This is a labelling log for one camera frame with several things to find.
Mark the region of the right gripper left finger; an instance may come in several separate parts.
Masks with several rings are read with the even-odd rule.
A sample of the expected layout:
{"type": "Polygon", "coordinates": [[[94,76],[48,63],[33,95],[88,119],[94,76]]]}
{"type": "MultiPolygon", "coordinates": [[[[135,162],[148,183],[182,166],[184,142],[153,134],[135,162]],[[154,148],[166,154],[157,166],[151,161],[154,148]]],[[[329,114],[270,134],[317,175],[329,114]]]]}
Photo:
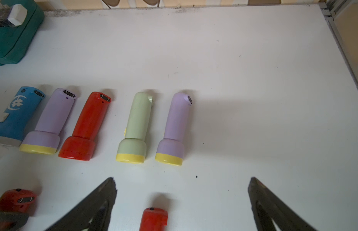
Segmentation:
{"type": "Polygon", "coordinates": [[[116,196],[115,181],[112,177],[107,178],[47,230],[106,231],[109,228],[116,196]]]}

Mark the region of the purple flashlight back row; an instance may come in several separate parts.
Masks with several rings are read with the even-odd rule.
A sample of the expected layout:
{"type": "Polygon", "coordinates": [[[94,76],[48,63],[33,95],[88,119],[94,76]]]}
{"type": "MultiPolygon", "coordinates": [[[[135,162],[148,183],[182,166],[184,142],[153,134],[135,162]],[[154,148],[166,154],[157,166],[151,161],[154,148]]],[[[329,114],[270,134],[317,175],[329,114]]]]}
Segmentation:
{"type": "Polygon", "coordinates": [[[77,96],[70,90],[58,88],[49,98],[36,124],[26,135],[19,150],[26,153],[53,155],[60,144],[60,132],[77,96]]]}

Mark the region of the red flashlight back row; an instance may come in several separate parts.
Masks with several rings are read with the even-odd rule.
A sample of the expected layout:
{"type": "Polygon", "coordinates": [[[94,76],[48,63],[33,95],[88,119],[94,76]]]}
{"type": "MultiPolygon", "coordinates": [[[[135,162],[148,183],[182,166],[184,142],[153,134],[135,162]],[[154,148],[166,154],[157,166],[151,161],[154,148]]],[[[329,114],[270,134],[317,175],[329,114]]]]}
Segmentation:
{"type": "Polygon", "coordinates": [[[103,123],[111,98],[102,92],[88,97],[74,131],[63,143],[58,154],[61,158],[90,161],[95,150],[95,138],[103,123]]]}

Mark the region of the blue flashlight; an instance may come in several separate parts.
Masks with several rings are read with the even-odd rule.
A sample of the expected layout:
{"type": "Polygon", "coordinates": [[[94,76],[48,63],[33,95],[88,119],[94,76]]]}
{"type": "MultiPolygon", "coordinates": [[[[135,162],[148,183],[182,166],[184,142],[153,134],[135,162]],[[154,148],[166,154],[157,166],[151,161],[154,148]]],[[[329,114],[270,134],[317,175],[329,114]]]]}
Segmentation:
{"type": "Polygon", "coordinates": [[[0,144],[20,146],[24,129],[45,96],[34,87],[23,86],[19,89],[0,118],[0,144]]]}

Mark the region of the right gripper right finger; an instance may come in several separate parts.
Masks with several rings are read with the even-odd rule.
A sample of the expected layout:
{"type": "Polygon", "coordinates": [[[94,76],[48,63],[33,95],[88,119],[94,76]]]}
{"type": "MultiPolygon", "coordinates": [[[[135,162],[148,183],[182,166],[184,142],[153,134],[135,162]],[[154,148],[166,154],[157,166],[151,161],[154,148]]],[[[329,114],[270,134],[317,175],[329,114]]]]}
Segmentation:
{"type": "Polygon", "coordinates": [[[248,186],[252,212],[259,231],[314,231],[310,224],[299,217],[256,177],[248,186]]]}

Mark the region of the green flashlight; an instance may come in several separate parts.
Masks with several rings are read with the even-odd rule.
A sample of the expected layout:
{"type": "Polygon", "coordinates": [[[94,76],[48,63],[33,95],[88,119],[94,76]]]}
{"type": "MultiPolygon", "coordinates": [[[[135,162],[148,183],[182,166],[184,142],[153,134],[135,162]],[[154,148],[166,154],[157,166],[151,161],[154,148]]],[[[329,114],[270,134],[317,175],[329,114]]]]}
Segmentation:
{"type": "Polygon", "coordinates": [[[145,92],[135,94],[124,139],[120,142],[116,161],[142,164],[147,153],[145,142],[154,98],[145,92]]]}

